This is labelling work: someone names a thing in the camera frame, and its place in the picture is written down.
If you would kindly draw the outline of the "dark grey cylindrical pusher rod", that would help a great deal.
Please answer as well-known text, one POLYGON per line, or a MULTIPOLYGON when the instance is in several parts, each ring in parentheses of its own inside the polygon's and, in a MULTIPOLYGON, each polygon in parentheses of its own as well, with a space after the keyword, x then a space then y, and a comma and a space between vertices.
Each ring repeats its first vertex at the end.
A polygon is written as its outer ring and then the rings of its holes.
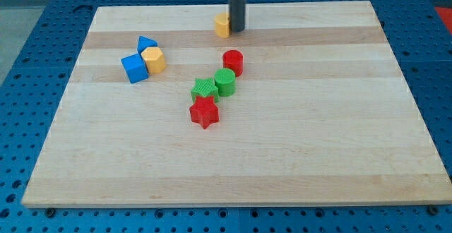
POLYGON ((232 32, 245 29, 246 0, 228 0, 230 28, 232 32))

